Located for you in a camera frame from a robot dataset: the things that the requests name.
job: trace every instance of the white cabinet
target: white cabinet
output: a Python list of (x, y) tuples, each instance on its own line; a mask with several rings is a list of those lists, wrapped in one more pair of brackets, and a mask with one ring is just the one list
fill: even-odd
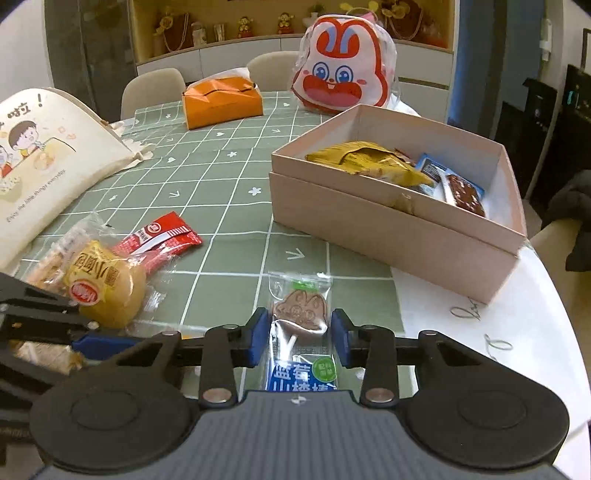
[(439, 83), (452, 82), (453, 53), (413, 45), (396, 44), (398, 77)]
[(153, 70), (171, 67), (180, 71), (186, 83), (196, 82), (203, 78), (199, 50), (184, 51), (182, 53), (177, 53), (176, 55), (171, 55), (170, 57), (164, 57), (163, 59), (157, 59), (142, 65), (137, 65), (138, 75)]
[[(253, 58), (272, 51), (300, 49), (300, 38), (265, 38), (232, 41), (195, 50), (185, 51), (138, 65), (138, 73), (174, 67), (183, 74), (185, 82), (195, 82), (214, 73), (236, 67), (245, 67)], [(398, 43), (397, 75), (400, 77), (402, 101), (421, 116), (447, 121), (447, 100), (452, 82), (453, 53), (432, 48)], [(421, 85), (428, 82), (433, 86)]]
[(448, 90), (400, 82), (400, 92), (401, 100), (413, 107), (419, 115), (438, 122), (447, 122)]
[(282, 38), (281, 51), (299, 51), (301, 37), (297, 38)]
[(249, 40), (202, 48), (199, 51), (201, 52), (203, 76), (208, 77), (224, 70), (245, 67), (249, 61), (263, 53), (280, 50), (281, 40), (279, 38)]

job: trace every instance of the dining table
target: dining table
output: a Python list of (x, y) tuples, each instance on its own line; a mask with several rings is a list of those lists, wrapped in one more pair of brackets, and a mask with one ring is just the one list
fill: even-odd
[[(153, 157), (84, 192), (33, 241), (17, 275), (23, 278), (54, 241), (92, 212), (123, 238), (175, 211), (203, 244), (166, 267), (164, 300), (129, 333), (149, 336), (172, 328), (191, 337), (218, 325), (241, 325), (257, 307), (270, 307), (269, 273), (321, 273), (332, 279), (330, 308), (344, 309), (355, 324), (411, 338), (436, 330), (553, 390), (570, 416), (555, 465), (574, 480), (591, 478), (587, 373), (569, 318), (529, 243), (505, 285), (484, 305), (274, 222), (271, 153), (330, 116), (302, 108), (288, 92), (262, 96), (262, 116), (193, 130), (187, 130), (181, 102), (137, 110), (123, 139), (154, 144)], [(413, 368), (399, 367), (398, 373), (400, 396), (412, 396), (418, 389)], [(240, 396), (263, 382), (260, 368), (235, 369), (235, 378)], [(363, 369), (340, 369), (339, 388), (358, 395), (362, 378)], [(196, 396), (198, 385), (199, 369), (187, 369), (185, 395)]]

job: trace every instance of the red and white wrapper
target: red and white wrapper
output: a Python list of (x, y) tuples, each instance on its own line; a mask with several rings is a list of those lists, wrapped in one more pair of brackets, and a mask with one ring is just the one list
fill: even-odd
[(172, 256), (182, 254), (192, 245), (201, 245), (201, 237), (176, 212), (170, 212), (125, 237), (113, 247), (122, 257), (141, 255), (146, 274), (150, 275)]

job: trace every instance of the pink cardboard box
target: pink cardboard box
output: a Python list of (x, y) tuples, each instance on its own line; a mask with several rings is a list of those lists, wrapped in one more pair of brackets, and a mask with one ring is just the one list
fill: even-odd
[[(308, 153), (352, 140), (397, 148), (415, 160), (429, 153), (484, 188), (488, 217), (305, 160)], [(276, 150), (269, 181), (277, 222), (484, 303), (514, 269), (527, 237), (502, 145), (382, 108), (358, 105)]]

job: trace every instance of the pink rabbit bag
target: pink rabbit bag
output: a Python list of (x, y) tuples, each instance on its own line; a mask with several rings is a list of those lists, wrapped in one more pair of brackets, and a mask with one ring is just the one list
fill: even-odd
[(291, 90), (307, 108), (339, 113), (363, 103), (396, 100), (396, 46), (379, 25), (361, 17), (325, 15), (300, 44)]

